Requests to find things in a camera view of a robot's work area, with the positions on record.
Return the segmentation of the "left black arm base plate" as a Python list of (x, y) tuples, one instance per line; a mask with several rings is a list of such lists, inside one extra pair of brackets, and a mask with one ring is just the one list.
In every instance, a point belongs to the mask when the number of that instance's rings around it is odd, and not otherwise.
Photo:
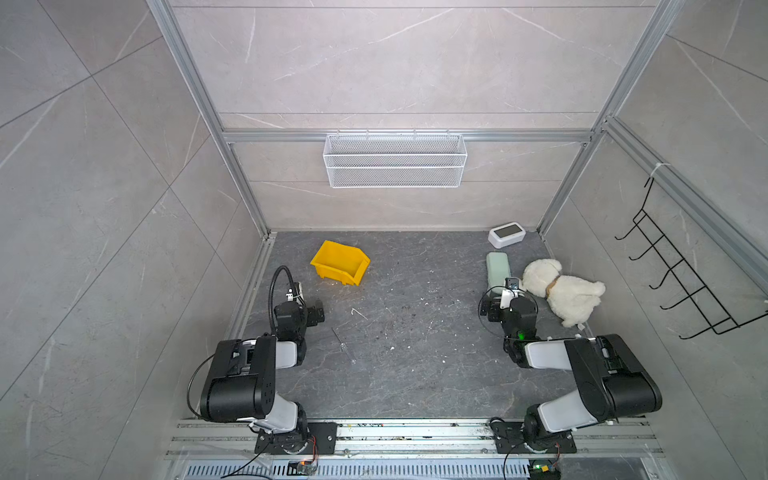
[(335, 452), (339, 425), (334, 422), (309, 422), (289, 433), (258, 431), (255, 453), (273, 455), (331, 455)]

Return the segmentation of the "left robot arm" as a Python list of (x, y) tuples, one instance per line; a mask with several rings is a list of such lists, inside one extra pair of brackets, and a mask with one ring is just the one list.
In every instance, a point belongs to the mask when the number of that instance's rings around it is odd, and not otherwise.
[(274, 331), (251, 339), (224, 340), (201, 365), (209, 370), (200, 400), (187, 407), (213, 423), (247, 422), (288, 442), (310, 436), (303, 407), (276, 390), (276, 372), (300, 366), (307, 352), (306, 330), (325, 321), (321, 301), (286, 301), (272, 308)]

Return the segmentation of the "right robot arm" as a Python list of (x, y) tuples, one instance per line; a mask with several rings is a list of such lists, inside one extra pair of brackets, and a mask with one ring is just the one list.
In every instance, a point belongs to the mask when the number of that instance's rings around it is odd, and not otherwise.
[(544, 452), (560, 446), (574, 429), (661, 409), (661, 390), (620, 336), (543, 340), (537, 336), (537, 315), (533, 299), (511, 298), (494, 287), (478, 306), (479, 318), (501, 325), (503, 350), (518, 367), (561, 370), (575, 381), (574, 391), (527, 408), (523, 446)]

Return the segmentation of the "small grey screwdriver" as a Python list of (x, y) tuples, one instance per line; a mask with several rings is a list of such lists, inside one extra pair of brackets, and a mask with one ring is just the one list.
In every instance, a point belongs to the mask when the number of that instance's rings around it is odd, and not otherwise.
[(332, 333), (334, 334), (336, 340), (339, 342), (341, 351), (346, 355), (346, 357), (349, 359), (352, 365), (356, 365), (357, 359), (352, 353), (352, 351), (350, 350), (348, 344), (341, 338), (340, 334), (337, 332), (335, 328), (332, 328)]

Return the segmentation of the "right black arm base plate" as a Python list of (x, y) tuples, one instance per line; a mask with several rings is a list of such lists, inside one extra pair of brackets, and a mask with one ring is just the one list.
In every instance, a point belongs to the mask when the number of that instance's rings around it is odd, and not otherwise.
[(570, 431), (540, 433), (535, 425), (524, 421), (506, 421), (494, 417), (489, 420), (496, 450), (500, 454), (573, 454), (577, 447)]

